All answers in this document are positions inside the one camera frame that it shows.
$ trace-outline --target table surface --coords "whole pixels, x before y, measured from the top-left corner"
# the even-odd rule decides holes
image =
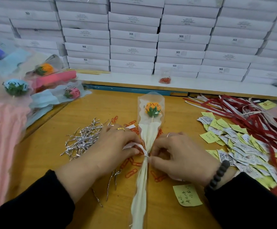
[[[57,169],[69,161],[67,155],[60,156],[68,138],[65,135],[73,134],[79,127],[88,126],[94,118],[105,122],[117,115],[117,123],[121,125],[136,120],[138,96],[141,94],[92,90],[91,95],[62,108],[17,146],[9,198],[23,192],[48,169]],[[202,109],[184,103],[181,97],[172,96],[165,96],[165,109],[165,122],[162,126],[164,133],[183,131],[207,150],[223,148],[216,143],[207,144],[199,136],[205,133],[203,126],[197,121]],[[111,183],[107,202],[106,189],[110,176],[96,181],[93,189],[103,208],[89,190],[76,204],[73,221],[67,228],[129,228],[136,175],[125,178],[125,174],[134,168],[139,169],[129,163],[122,170],[117,177],[116,190],[114,182]],[[208,208],[202,187],[196,186],[196,189],[203,204],[183,207],[178,203],[172,186],[184,183],[170,178],[156,183],[151,170],[154,169],[149,166],[145,228],[220,228]],[[157,170],[155,173],[157,176],[161,175]]]

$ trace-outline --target blue flower in pink wrapper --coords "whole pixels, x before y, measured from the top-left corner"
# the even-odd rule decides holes
[[[11,96],[23,96],[29,91],[29,84],[24,80],[10,79],[5,81],[3,85]]]

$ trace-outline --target black beaded bracelet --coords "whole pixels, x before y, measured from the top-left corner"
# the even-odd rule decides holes
[[[228,160],[224,160],[219,169],[217,170],[216,174],[214,175],[213,179],[209,182],[209,184],[204,188],[204,192],[207,193],[209,191],[214,191],[215,187],[217,186],[218,182],[221,181],[221,178],[224,176],[227,169],[230,167],[230,162]]]

